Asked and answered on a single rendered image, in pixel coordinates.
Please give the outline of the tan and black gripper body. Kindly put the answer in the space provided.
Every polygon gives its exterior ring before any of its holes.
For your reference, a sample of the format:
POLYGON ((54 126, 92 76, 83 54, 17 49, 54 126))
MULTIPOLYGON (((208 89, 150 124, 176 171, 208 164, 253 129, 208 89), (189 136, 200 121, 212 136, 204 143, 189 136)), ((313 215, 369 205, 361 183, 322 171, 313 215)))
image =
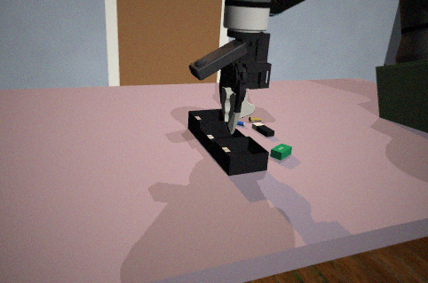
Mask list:
POLYGON ((228 29, 227 36, 244 43, 247 54, 221 69, 221 81, 225 87, 230 87, 231 90, 234 91, 238 83, 238 75, 240 75, 246 89, 255 90, 269 88, 272 66, 272 64, 267 62, 270 34, 262 31, 259 33, 246 33, 228 29), (267 71, 268 78, 266 83, 267 71))

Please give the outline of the black rack of bins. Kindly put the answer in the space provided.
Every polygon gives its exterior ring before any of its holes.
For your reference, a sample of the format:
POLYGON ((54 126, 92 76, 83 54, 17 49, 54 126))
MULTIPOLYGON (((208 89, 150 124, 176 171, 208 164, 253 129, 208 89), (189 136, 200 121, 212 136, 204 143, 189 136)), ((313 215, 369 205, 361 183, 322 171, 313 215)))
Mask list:
POLYGON ((188 111, 188 129, 228 176, 267 170, 269 152, 236 128, 227 132, 220 109, 188 111))

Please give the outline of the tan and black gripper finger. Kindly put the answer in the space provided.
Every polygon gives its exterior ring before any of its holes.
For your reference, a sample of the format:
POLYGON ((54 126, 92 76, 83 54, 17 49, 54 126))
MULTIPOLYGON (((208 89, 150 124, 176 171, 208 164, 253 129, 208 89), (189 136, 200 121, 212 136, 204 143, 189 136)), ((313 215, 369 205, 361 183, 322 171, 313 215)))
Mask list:
POLYGON ((228 114, 230 111, 230 95, 234 93, 230 87, 225 87, 225 85, 221 81, 221 76, 219 80, 219 96, 220 96, 220 103, 222 106, 222 112, 224 117, 224 123, 227 129, 227 132, 230 132, 227 126, 228 123, 228 114))
POLYGON ((234 93, 230 95, 230 111, 228 114, 228 129, 230 134, 234 134, 237 122, 240 118, 253 114, 255 106, 248 102, 248 94, 244 81, 238 75, 238 83, 234 88, 234 93))

